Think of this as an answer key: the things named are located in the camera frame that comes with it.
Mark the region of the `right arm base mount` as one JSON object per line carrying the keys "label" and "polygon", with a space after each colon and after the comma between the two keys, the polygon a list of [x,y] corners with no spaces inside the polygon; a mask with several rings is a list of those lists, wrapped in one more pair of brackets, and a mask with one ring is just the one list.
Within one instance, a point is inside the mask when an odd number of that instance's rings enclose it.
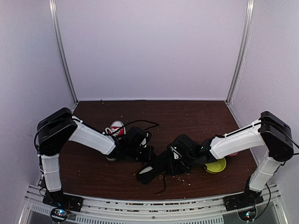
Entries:
{"label": "right arm base mount", "polygon": [[238,210],[239,218],[244,222],[251,222],[257,217],[256,205],[263,203],[261,191],[249,189],[249,180],[246,182],[242,193],[225,196],[223,198],[226,211]]}

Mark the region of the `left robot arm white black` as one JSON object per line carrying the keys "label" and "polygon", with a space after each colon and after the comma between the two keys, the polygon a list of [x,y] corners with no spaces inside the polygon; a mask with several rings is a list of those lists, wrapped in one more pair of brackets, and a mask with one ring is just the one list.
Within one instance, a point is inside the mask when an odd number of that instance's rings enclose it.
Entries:
{"label": "left robot arm white black", "polygon": [[138,162],[154,160],[156,154],[149,145],[151,132],[148,128],[133,126],[134,123],[115,121],[100,131],[74,116],[67,107],[40,121],[33,142],[45,181],[44,199],[57,207],[71,202],[71,198],[63,193],[59,170],[59,156],[68,141],[94,149],[109,161],[126,158]]}

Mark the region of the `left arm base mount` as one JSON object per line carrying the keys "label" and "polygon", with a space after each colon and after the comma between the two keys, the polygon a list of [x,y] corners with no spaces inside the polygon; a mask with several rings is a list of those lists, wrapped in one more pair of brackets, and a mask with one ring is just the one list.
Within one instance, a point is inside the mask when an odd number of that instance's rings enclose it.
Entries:
{"label": "left arm base mount", "polygon": [[50,218],[54,223],[60,224],[66,221],[72,211],[81,211],[84,200],[82,197],[65,194],[62,189],[55,192],[49,192],[46,187],[44,189],[43,203],[53,207]]}

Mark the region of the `upturned shoe orange sole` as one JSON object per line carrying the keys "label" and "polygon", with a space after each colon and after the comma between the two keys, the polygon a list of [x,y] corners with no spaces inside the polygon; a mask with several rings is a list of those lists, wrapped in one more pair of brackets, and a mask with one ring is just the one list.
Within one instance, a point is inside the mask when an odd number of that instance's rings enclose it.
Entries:
{"label": "upturned shoe orange sole", "polygon": [[154,160],[143,166],[136,174],[136,179],[140,184],[149,184],[157,176],[163,173],[162,180],[164,188],[157,192],[160,194],[166,190],[166,176],[175,173],[174,154],[170,150],[166,150],[157,156]]}

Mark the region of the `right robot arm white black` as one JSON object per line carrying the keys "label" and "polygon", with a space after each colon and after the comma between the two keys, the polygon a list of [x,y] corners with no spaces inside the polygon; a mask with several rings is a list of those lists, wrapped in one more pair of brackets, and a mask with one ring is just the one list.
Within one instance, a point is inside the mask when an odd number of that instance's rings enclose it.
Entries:
{"label": "right robot arm white black", "polygon": [[265,146],[268,149],[264,160],[248,178],[245,192],[240,194],[240,203],[251,205],[261,193],[269,179],[279,166],[294,155],[291,128],[269,111],[251,124],[236,131],[216,135],[201,144],[185,134],[178,136],[169,146],[170,152],[166,172],[178,175],[188,172],[194,165],[206,165],[228,155],[254,147]]}

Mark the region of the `red canvas sneaker white laces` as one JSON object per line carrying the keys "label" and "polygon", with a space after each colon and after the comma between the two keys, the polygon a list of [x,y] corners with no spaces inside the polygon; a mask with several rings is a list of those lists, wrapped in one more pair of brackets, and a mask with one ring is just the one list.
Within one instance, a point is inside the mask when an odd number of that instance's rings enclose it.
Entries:
{"label": "red canvas sneaker white laces", "polygon": [[[105,134],[112,135],[114,137],[118,137],[118,136],[126,134],[126,128],[121,121],[116,120],[110,125],[110,127],[105,128]],[[106,158],[110,162],[114,162],[114,161],[118,160],[115,151],[113,151],[108,156],[106,156]]]}

